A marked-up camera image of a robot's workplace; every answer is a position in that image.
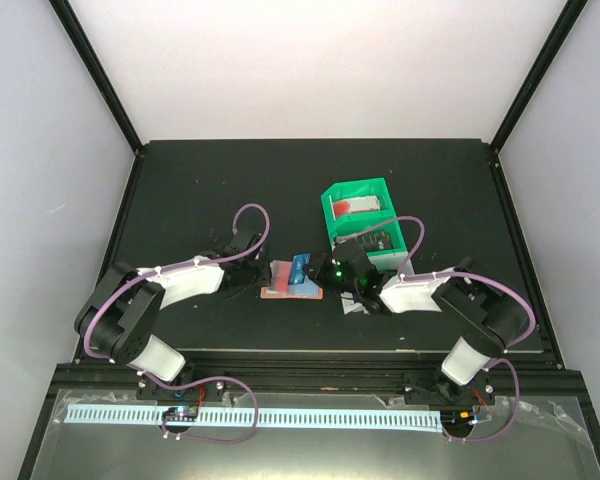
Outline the green and white card bin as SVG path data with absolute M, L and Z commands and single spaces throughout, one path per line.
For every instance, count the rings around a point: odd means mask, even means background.
M 339 219 L 333 217 L 331 210 L 332 201 L 367 195 L 376 195 L 379 198 L 382 207 L 380 211 L 346 215 Z M 326 224 L 327 238 L 330 244 L 330 251 L 328 253 L 331 253 L 339 243 L 347 240 L 356 240 L 358 236 L 367 232 L 384 230 L 391 235 L 392 250 L 366 252 L 370 261 L 383 274 L 383 288 L 386 281 L 397 273 L 398 268 L 407 258 L 408 253 L 408 247 L 400 225 L 396 221 L 397 214 L 386 181 L 383 178 L 372 178 L 337 182 L 321 194 L 320 200 Z M 371 314 L 354 299 L 351 293 L 331 292 L 340 295 L 343 310 L 346 313 L 364 312 Z M 383 305 L 383 311 L 374 314 L 389 314 L 391 310 L 383 304 L 381 298 L 380 301 Z

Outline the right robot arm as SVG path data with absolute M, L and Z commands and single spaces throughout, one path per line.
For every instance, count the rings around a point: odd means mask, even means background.
M 378 270 L 357 241 L 347 240 L 329 254 L 312 256 L 303 273 L 323 289 L 350 294 L 369 313 L 434 312 L 458 325 L 459 338 L 434 379 L 437 396 L 456 403 L 480 371 L 494 366 L 536 326 L 529 303 L 481 275 L 479 267 L 468 258 L 439 272 L 391 275 Z

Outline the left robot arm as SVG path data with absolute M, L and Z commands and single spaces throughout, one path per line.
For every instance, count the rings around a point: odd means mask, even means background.
M 231 241 L 169 267 L 111 267 L 78 313 L 74 329 L 97 355 L 159 380 L 173 399 L 187 397 L 195 376 L 184 356 L 153 334 L 161 310 L 195 296 L 215 294 L 271 278 L 263 235 L 234 229 Z

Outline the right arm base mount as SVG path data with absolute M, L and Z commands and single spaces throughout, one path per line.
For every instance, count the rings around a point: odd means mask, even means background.
M 484 401 L 493 406 L 494 387 L 486 373 L 478 373 L 467 385 L 460 386 L 440 370 L 409 370 L 402 375 L 401 390 L 414 404 L 439 407 L 472 407 Z

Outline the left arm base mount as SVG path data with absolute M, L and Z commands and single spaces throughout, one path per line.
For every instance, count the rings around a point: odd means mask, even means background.
M 196 379 L 195 367 L 186 364 L 183 370 L 171 382 L 178 390 L 165 389 L 142 375 L 136 389 L 138 400 L 154 401 L 158 406 L 165 406 L 166 410 L 160 414 L 159 428 L 177 434 L 186 433 L 198 420 L 201 409 L 206 400 L 219 400 L 224 393 L 226 382 L 214 380 L 195 387 L 181 389 Z

